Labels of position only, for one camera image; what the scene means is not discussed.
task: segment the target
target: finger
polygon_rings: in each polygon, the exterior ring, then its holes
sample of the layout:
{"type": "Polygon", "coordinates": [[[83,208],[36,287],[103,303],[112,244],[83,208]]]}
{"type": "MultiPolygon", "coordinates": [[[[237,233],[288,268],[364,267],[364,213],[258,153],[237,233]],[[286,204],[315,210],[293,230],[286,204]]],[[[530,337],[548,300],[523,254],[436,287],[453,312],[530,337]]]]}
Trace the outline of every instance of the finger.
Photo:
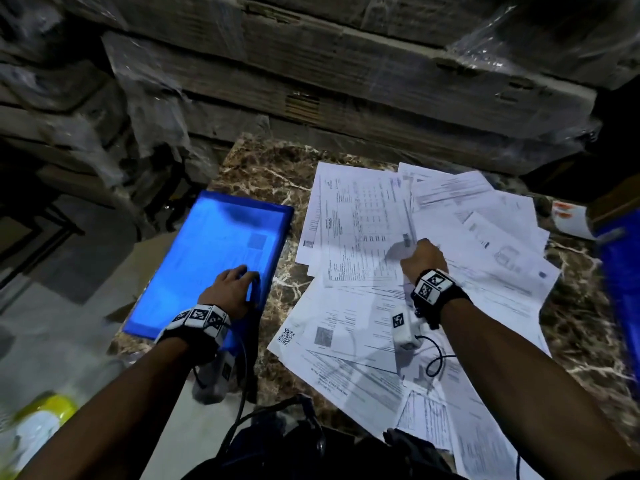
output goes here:
{"type": "Polygon", "coordinates": [[[240,278],[239,281],[242,283],[243,288],[245,290],[248,290],[249,289],[249,285],[256,278],[260,279],[260,273],[258,273],[257,271],[249,271],[248,273],[245,273],[244,276],[242,278],[240,278]]]}
{"type": "Polygon", "coordinates": [[[220,281],[224,281],[227,277],[227,275],[229,274],[229,271],[231,271],[230,269],[225,269],[222,273],[220,273],[219,275],[216,276],[216,283],[219,283],[220,281]]]}
{"type": "Polygon", "coordinates": [[[229,274],[227,275],[227,280],[236,281],[236,279],[238,279],[238,276],[243,274],[245,271],[246,271],[246,265],[241,264],[240,266],[235,267],[231,271],[229,271],[229,274]]]}

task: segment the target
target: marble surface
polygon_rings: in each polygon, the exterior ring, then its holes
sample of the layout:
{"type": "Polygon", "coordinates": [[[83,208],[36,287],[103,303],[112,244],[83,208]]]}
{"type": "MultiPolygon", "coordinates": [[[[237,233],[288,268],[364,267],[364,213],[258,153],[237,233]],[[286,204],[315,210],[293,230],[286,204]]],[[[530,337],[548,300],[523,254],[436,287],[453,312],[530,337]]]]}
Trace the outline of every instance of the marble surface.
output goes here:
{"type": "MultiPolygon", "coordinates": [[[[259,378],[258,403],[273,404],[302,391],[314,398],[322,423],[359,433],[360,428],[351,419],[290,373],[266,350],[310,282],[307,266],[296,264],[294,259],[318,161],[396,168],[385,162],[318,152],[309,147],[241,139],[229,153],[220,177],[212,182],[210,189],[296,209],[260,324],[260,346],[255,364],[259,378]]],[[[524,191],[517,179],[488,177],[496,188],[516,193],[524,191]]],[[[540,317],[552,356],[595,398],[615,427],[637,448],[640,444],[640,408],[630,393],[633,379],[625,362],[626,351],[620,331],[604,293],[600,261],[595,257],[593,244],[554,232],[549,219],[550,200],[543,196],[533,197],[540,226],[552,232],[547,258],[562,270],[540,317]]],[[[149,347],[148,342],[123,333],[118,334],[113,345],[119,353],[144,352],[149,347]]]]}

